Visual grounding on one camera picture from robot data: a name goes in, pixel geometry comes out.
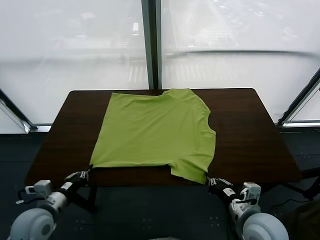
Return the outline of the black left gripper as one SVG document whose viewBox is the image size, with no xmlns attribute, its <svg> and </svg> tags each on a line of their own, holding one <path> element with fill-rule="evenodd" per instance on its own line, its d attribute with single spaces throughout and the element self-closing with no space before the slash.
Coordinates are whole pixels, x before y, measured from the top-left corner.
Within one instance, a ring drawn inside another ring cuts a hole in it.
<svg viewBox="0 0 320 240">
<path fill-rule="evenodd" d="M 76 171 L 66 177 L 65 183 L 57 191 L 64 194 L 67 198 L 73 197 L 80 188 L 85 187 L 88 184 L 93 166 L 93 164 L 90 164 L 88 169 Z"/>
</svg>

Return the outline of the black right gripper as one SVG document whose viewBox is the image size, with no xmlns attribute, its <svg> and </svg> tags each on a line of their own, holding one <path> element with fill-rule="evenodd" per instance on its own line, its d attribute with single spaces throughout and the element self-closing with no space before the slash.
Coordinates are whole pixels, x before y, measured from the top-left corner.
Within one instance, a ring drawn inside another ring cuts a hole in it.
<svg viewBox="0 0 320 240">
<path fill-rule="evenodd" d="M 216 177 L 207 176 L 206 178 L 209 186 L 209 193 L 217 195 L 224 204 L 230 204 L 232 200 L 240 199 L 240 195 L 232 189 L 232 185 L 229 181 Z"/>
</svg>

